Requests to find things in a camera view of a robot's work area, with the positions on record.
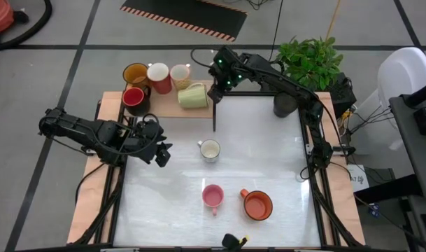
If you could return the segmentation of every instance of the yellow mug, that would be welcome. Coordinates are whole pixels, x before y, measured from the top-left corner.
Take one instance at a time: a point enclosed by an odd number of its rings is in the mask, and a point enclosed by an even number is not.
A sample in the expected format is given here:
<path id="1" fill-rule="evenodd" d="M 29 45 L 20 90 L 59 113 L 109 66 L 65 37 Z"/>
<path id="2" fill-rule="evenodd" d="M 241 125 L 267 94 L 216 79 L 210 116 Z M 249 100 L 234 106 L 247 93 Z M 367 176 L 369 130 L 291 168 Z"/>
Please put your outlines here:
<path id="1" fill-rule="evenodd" d="M 186 89 L 178 91 L 178 103 L 184 109 L 207 107 L 208 97 L 205 84 L 193 83 Z"/>

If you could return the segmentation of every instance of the white mug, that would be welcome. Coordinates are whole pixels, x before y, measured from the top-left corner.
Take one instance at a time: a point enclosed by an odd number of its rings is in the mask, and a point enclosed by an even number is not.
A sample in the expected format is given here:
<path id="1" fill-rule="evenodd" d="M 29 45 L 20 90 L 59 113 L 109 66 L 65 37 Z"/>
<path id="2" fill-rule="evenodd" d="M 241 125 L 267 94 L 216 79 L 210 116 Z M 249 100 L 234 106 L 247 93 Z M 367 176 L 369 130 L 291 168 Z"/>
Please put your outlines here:
<path id="1" fill-rule="evenodd" d="M 216 162 L 219 159 L 220 145 L 214 140 L 198 141 L 197 145 L 200 147 L 201 156 L 205 162 Z"/>

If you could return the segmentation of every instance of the pink mug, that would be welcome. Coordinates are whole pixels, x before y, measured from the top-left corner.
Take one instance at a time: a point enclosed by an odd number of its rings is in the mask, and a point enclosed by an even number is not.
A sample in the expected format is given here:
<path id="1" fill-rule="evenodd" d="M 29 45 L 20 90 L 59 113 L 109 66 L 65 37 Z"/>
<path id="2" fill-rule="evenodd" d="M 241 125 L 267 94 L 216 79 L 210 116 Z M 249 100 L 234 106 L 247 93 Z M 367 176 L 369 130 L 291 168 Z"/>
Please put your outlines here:
<path id="1" fill-rule="evenodd" d="M 152 86 L 161 95 L 165 95 L 172 90 L 169 67 L 163 63 L 155 63 L 148 68 L 148 79 Z"/>
<path id="2" fill-rule="evenodd" d="M 218 206 L 224 200 L 224 190 L 218 185 L 208 185 L 201 194 L 205 205 L 213 208 L 213 215 L 218 214 Z"/>

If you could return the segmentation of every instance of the wooden board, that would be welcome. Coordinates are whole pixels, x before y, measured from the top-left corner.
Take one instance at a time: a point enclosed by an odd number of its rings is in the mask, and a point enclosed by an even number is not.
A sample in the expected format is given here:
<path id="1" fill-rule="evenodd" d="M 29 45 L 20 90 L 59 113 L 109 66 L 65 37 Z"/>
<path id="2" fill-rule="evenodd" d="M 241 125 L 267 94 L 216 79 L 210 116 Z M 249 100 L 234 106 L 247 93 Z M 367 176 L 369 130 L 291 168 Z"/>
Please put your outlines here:
<path id="1" fill-rule="evenodd" d="M 192 83 L 204 83 L 206 90 L 210 89 L 213 84 L 212 80 L 192 80 Z M 153 113 L 158 117 L 168 118 L 213 118 L 213 101 L 208 97 L 207 108 L 189 108 L 184 109 L 178 104 L 177 89 L 172 87 L 172 90 L 168 94 L 159 94 L 155 90 L 152 90 L 150 95 L 150 110 L 149 113 Z M 116 94 L 122 99 L 122 92 Z M 126 116 L 133 116 L 129 112 L 125 112 Z"/>
<path id="2" fill-rule="evenodd" d="M 334 115 L 332 107 L 332 100 L 329 93 L 318 92 L 320 100 L 328 108 L 329 112 Z M 121 92 L 105 92 L 99 110 L 99 119 L 104 120 L 117 120 L 121 103 Z M 323 130 L 328 142 L 332 146 L 338 146 L 336 132 L 332 126 L 331 118 L 326 112 L 323 114 L 322 119 Z M 332 162 L 346 167 L 344 157 L 333 157 Z M 99 164 L 97 157 L 89 157 L 85 166 L 85 173 L 92 171 Z M 68 242 L 73 242 L 78 239 L 81 234 L 88 228 L 93 221 L 94 217 L 99 212 L 101 198 L 104 191 L 104 184 L 106 181 L 107 167 L 93 174 L 81 186 L 78 204 L 76 205 L 73 222 L 69 233 Z M 327 175 L 329 180 L 329 189 L 332 195 L 332 201 L 336 215 L 340 218 L 341 222 L 345 225 L 348 231 L 358 240 L 364 244 L 364 236 L 362 226 L 360 225 L 359 214 L 353 197 L 353 186 L 348 178 L 348 173 L 343 168 L 331 164 L 327 168 Z M 330 229 L 329 219 L 323 212 L 325 234 L 327 243 L 332 244 L 332 233 Z M 101 241 L 107 241 L 107 232 L 111 219 L 111 214 L 106 217 L 105 223 L 108 224 L 104 227 L 104 232 Z"/>

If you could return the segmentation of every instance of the shelf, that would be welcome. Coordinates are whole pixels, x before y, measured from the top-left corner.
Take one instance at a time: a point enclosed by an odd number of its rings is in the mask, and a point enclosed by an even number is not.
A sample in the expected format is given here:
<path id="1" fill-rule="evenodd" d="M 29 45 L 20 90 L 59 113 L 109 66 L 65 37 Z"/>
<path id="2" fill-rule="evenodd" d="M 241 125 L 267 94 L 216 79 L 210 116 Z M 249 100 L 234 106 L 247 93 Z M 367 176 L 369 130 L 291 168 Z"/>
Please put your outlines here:
<path id="1" fill-rule="evenodd" d="M 213 84 L 212 80 L 193 80 L 192 83 L 204 83 L 206 89 L 209 90 Z M 159 94 L 155 90 L 152 90 L 150 96 L 150 110 L 149 113 L 153 113 L 158 117 L 167 118 L 213 118 L 213 101 L 208 97 L 207 108 L 189 108 L 184 109 L 178 104 L 177 89 L 173 86 L 172 90 L 168 94 Z M 125 116 L 134 117 L 127 110 Z"/>

